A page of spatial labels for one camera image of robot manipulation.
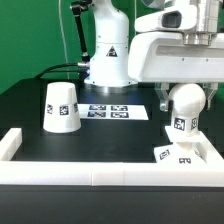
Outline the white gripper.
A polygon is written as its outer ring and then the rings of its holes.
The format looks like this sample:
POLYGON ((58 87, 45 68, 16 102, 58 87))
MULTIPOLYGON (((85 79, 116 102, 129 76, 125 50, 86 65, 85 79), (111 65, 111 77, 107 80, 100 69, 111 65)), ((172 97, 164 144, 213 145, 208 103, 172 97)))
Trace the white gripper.
POLYGON ((209 110, 217 83, 224 82, 224 34, 218 34, 210 46, 184 45, 181 33, 138 34, 130 46, 128 75, 138 82, 156 83, 163 112, 169 110, 168 83, 204 83, 209 110))

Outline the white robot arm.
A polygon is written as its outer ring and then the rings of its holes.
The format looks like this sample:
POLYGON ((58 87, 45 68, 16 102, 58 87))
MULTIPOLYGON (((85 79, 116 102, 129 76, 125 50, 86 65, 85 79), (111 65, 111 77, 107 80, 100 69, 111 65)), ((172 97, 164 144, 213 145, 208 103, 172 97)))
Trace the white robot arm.
POLYGON ((224 0, 141 0, 156 11, 129 20, 111 0, 92 0, 95 54, 86 84, 104 92, 153 83, 160 109, 169 107, 171 83, 200 83, 210 103, 224 83, 224 0))

